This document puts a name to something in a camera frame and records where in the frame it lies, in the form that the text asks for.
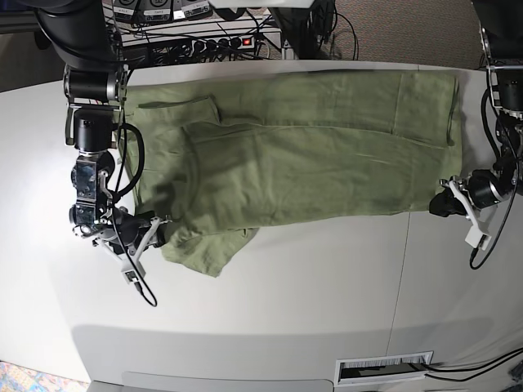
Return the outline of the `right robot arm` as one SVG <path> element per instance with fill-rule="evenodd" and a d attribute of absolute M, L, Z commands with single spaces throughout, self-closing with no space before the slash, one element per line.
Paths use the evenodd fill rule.
<path fill-rule="evenodd" d="M 102 2 L 37 1 L 32 7 L 65 62 L 65 142 L 78 151 L 71 172 L 76 201 L 69 210 L 74 230 L 120 261 L 124 272 L 138 272 L 142 253 L 161 246 L 158 230 L 165 222 L 153 212 L 134 216 L 117 206 L 145 168 L 142 135 L 124 114 L 129 67 L 140 61 L 125 58 L 118 26 L 106 21 Z M 110 151 L 127 144 L 129 131 L 138 144 L 138 167 L 128 185 L 111 189 L 116 165 Z"/>

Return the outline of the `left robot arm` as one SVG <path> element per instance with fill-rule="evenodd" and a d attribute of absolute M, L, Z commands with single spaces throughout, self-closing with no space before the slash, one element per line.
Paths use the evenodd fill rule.
<path fill-rule="evenodd" d="M 431 200 L 429 212 L 465 217 L 471 222 L 466 241 L 484 247 L 490 235 L 482 210 L 522 193 L 522 2 L 474 1 L 472 6 L 485 61 L 482 123 L 495 161 L 490 169 L 442 179 L 443 191 Z"/>

